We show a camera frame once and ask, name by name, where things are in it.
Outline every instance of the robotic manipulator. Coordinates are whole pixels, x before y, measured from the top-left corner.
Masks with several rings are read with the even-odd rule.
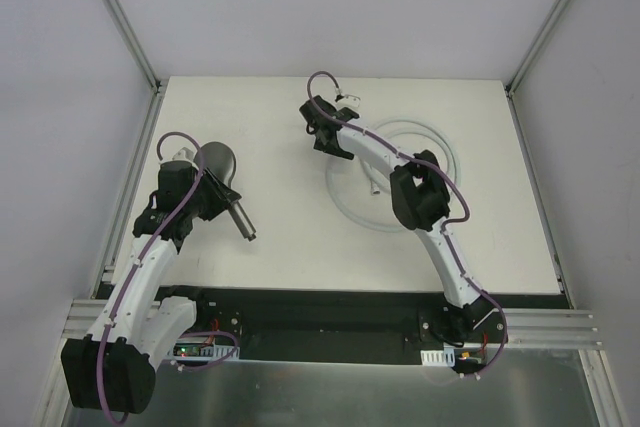
[[[185,198],[204,162],[204,173],[191,198],[149,247],[140,261],[142,249],[167,216]],[[158,188],[136,219],[131,255],[125,272],[138,262],[140,268],[130,282],[125,275],[87,335],[66,342],[62,355],[67,385],[74,406],[100,409],[97,384],[104,388],[109,408],[141,413],[147,407],[155,386],[155,373],[180,336],[196,322],[196,303],[186,297],[168,297],[155,316],[148,319],[151,304],[168,268],[175,262],[193,220],[213,220],[229,211],[243,237],[249,241],[256,233],[240,205],[240,194],[231,189],[236,172],[233,151],[220,142],[210,142],[200,153],[181,149],[164,162],[158,172]],[[125,294],[118,299],[124,289]],[[110,318],[114,304],[117,315]],[[111,325],[103,362],[103,381],[98,382],[96,365],[105,326]]]
[[[430,330],[435,333],[437,327],[441,333],[438,340],[464,342],[491,313],[493,305],[474,288],[473,285],[479,289],[480,284],[469,273],[453,232],[443,232],[442,224],[450,212],[450,195],[444,180],[429,167],[404,160],[379,141],[364,135],[361,130],[366,123],[350,108],[359,103],[357,97],[339,93],[336,97],[338,109],[319,95],[313,100],[315,106],[308,100],[300,107],[307,122],[307,134],[315,136],[313,148],[348,160],[357,156],[389,180],[393,213],[402,226],[418,236],[442,281],[447,307],[439,325]],[[327,115],[360,129],[333,122]],[[384,139],[381,134],[376,133],[376,136]],[[439,166],[436,156],[429,150],[416,153],[414,157]]]

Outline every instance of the white tabletop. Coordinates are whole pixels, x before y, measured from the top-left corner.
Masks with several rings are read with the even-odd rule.
[[[454,227],[471,271],[496,293],[558,293],[549,250],[503,86],[497,81],[340,79],[362,98],[361,117],[376,122],[410,116],[442,129],[462,165],[460,189],[471,220]],[[410,232],[385,234],[346,219],[325,187],[328,156],[312,148],[298,108],[307,100],[304,78],[173,77],[154,131],[119,253],[122,275],[133,221],[155,190],[155,145],[167,131],[201,144],[217,140],[235,152],[233,188],[257,229],[242,238],[227,213],[196,220],[163,285],[209,287],[440,291],[424,247]],[[332,99],[327,80],[316,93]],[[433,148],[415,136],[398,137],[409,152]],[[173,138],[171,157],[187,146]],[[441,151],[434,148],[442,163]],[[342,161],[338,188],[345,203],[373,220],[393,220],[388,197],[371,196],[356,161]],[[452,214],[460,205],[452,204]]]

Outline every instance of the white wall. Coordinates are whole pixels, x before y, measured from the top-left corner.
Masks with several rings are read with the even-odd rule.
[[[0,0],[0,424],[31,425],[149,90],[101,0]]]
[[[121,0],[158,75],[508,81],[554,0]]]
[[[640,425],[640,0],[575,0],[516,106],[563,270]]]

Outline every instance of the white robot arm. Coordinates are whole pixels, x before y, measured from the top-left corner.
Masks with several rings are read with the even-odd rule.
[[[195,218],[209,221],[229,211],[242,235],[255,239],[241,196],[231,189],[233,152],[219,142],[198,149],[195,156],[182,149],[161,164],[158,189],[134,224],[125,275],[87,335],[68,340],[63,348],[62,365],[75,407],[102,408],[108,416],[110,410],[140,413],[147,407],[156,370],[196,321],[196,304],[186,297],[165,298],[148,318]]]
[[[349,123],[366,128],[366,124],[361,119],[354,118],[349,120]],[[397,168],[407,164],[406,160],[397,157],[382,144],[357,130],[342,128],[337,131],[336,135],[338,146],[342,150],[364,160],[387,179]],[[431,257],[433,265],[440,276],[445,298],[451,305],[462,309],[465,305],[473,304],[480,294],[471,287],[470,283],[460,273],[451,249],[444,238],[445,234],[442,233],[441,225],[444,220],[444,218],[437,220],[430,231],[416,228],[414,232],[427,249],[429,257]],[[455,235],[453,232],[448,232],[447,235],[458,252],[460,260],[465,265],[465,270],[468,271],[466,260]],[[471,274],[467,274],[467,276],[474,280]]]

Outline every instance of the silver cylinder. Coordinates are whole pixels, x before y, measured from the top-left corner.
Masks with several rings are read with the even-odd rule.
[[[256,238],[256,229],[249,220],[247,213],[244,211],[240,202],[234,202],[229,207],[229,213],[231,214],[231,218],[236,223],[236,226],[240,230],[242,236],[251,242]]]

